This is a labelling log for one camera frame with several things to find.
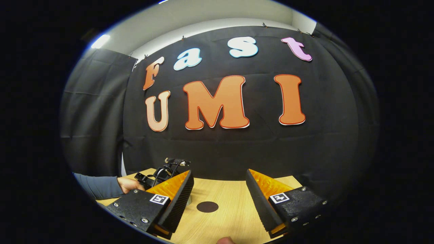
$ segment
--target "black dot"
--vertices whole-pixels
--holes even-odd
[[[197,209],[203,213],[212,213],[218,209],[218,205],[215,202],[204,201],[197,205]]]

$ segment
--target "gray sleeve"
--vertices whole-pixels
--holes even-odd
[[[116,176],[93,177],[77,173],[74,176],[86,193],[96,200],[116,198],[124,194]]]

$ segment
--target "wooden table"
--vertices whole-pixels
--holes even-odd
[[[141,171],[144,175],[151,175],[154,172],[153,168]],[[135,174],[126,177],[134,179],[134,176]],[[293,176],[276,178],[276,180],[293,188],[301,187]],[[97,202],[107,206],[117,199]],[[281,237],[271,239],[265,231],[246,181],[194,178],[191,200],[171,240],[162,239],[176,244],[215,244],[218,239],[231,236],[236,244],[262,244]],[[219,208],[212,213],[200,212],[196,206],[204,201],[215,202]]]

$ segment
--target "light fixture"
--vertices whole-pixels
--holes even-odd
[[[101,48],[109,39],[109,35],[102,35],[92,44],[91,48]]]

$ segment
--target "person's hand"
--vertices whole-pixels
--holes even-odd
[[[216,244],[235,244],[235,242],[230,238],[230,236],[228,236],[220,238]]]
[[[130,190],[134,189],[139,189],[142,191],[145,190],[145,188],[138,181],[126,177],[119,177],[118,183],[124,194],[127,194],[130,192]]]

